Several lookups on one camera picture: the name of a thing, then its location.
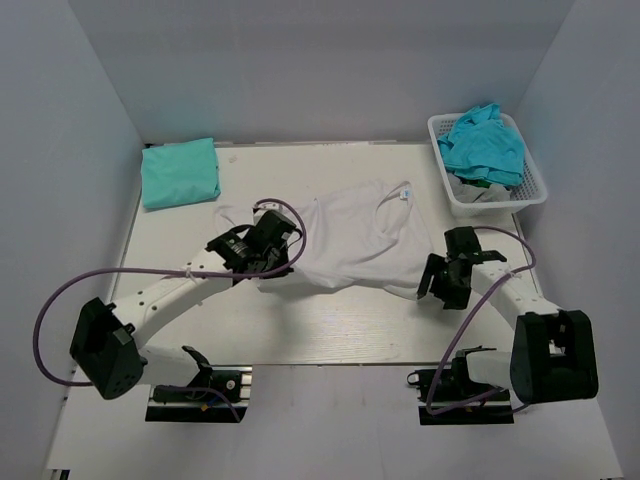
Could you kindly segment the white t shirt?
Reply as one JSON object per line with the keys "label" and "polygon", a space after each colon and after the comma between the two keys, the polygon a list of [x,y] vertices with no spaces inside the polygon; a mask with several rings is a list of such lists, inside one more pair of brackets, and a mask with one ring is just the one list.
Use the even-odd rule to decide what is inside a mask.
{"label": "white t shirt", "polygon": [[302,254],[293,272],[258,280],[260,291],[312,295],[362,286],[417,298],[433,245],[409,182],[372,180],[277,210],[290,220],[300,215],[307,243],[290,247],[290,256]]}

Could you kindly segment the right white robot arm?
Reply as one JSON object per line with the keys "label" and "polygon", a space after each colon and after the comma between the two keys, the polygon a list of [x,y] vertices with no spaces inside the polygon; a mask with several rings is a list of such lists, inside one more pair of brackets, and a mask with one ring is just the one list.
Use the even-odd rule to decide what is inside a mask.
{"label": "right white robot arm", "polygon": [[[521,278],[537,261],[512,268],[496,250],[485,250],[474,226],[444,234],[447,252],[428,257],[417,297],[432,296],[465,319],[438,366],[422,383],[421,400],[433,416],[480,405],[512,392],[524,406],[594,398],[599,379],[589,317],[546,300]],[[471,321],[491,305],[514,331],[508,351],[459,349]]]}

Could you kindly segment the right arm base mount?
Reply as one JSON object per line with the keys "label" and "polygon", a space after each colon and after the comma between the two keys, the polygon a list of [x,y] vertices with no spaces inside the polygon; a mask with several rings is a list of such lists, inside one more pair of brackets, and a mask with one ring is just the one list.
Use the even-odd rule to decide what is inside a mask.
{"label": "right arm base mount", "polygon": [[455,403],[463,406],[437,415],[427,411],[427,397],[435,378],[436,367],[415,370],[407,375],[407,384],[418,395],[418,413],[421,426],[480,426],[509,425],[514,423],[510,393],[499,390],[493,396],[470,402],[475,396],[493,389],[491,385],[470,380],[466,362],[456,355],[448,363],[438,381],[431,401],[431,409],[447,408]]}

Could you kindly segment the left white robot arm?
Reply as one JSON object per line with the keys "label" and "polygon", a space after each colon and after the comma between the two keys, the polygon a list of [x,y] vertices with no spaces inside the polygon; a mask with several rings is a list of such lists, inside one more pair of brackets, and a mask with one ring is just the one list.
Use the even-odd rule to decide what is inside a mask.
{"label": "left white robot arm", "polygon": [[234,227],[209,241],[185,266],[110,304],[95,298],[81,309],[70,354],[105,400],[138,384],[180,390],[199,399],[213,368],[190,346],[157,348],[151,338],[207,298],[252,277],[289,273],[289,237],[297,226],[267,210],[254,225]]}

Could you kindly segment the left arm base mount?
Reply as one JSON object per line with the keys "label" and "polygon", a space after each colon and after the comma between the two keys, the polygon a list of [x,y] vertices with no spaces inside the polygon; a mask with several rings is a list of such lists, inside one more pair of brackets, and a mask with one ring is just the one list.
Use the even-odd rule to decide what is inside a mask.
{"label": "left arm base mount", "polygon": [[145,421],[164,423],[236,424],[250,400],[251,367],[212,367],[187,387],[154,387]]}

